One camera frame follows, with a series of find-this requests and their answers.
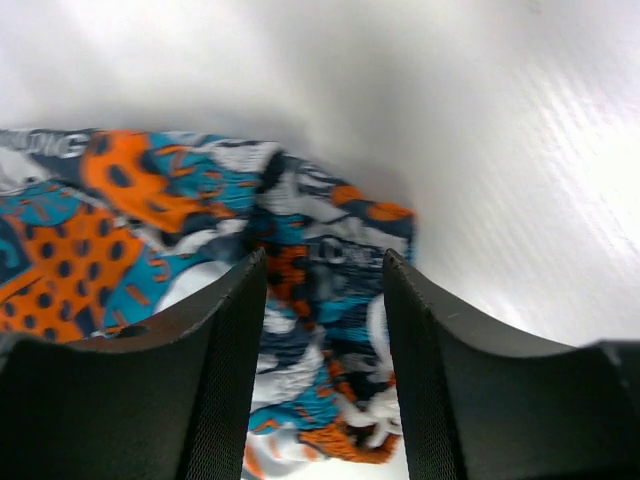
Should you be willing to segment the blue orange patterned shorts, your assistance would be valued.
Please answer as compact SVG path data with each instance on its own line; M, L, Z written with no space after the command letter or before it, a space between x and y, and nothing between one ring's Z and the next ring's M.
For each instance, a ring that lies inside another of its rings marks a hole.
M267 295L242 475L383 464L401 421L383 257L412 211L275 142L189 132L3 130L1 329L67 343L137 324L250 251Z

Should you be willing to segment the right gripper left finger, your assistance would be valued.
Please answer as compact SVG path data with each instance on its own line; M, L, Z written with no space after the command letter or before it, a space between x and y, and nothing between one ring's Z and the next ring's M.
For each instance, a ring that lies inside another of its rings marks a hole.
M1 338L5 479L237 479L266 299L256 250L111 337Z

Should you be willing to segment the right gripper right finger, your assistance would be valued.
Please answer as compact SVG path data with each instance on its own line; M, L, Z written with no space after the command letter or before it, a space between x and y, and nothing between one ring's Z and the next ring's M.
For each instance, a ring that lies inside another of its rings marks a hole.
M572 347L507 325L383 261L413 479L635 479L639 344Z

